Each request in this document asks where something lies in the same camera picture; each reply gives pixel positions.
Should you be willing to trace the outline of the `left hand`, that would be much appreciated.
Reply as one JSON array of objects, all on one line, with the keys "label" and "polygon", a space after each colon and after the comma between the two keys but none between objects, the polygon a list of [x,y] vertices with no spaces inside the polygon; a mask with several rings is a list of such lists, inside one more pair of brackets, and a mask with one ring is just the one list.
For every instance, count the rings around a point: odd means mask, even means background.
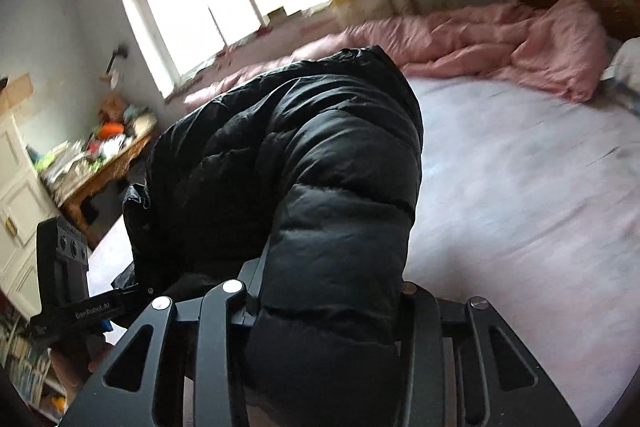
[{"label": "left hand", "polygon": [[[103,340],[98,350],[96,350],[96,356],[86,365],[85,372],[93,374],[97,371],[113,349],[114,345]],[[81,375],[79,363],[67,358],[64,353],[56,351],[53,348],[49,350],[49,353],[51,364],[58,377],[58,381],[65,389],[67,404],[71,405],[77,398],[78,393],[81,392],[82,387],[84,387],[84,382],[86,381]]]}]

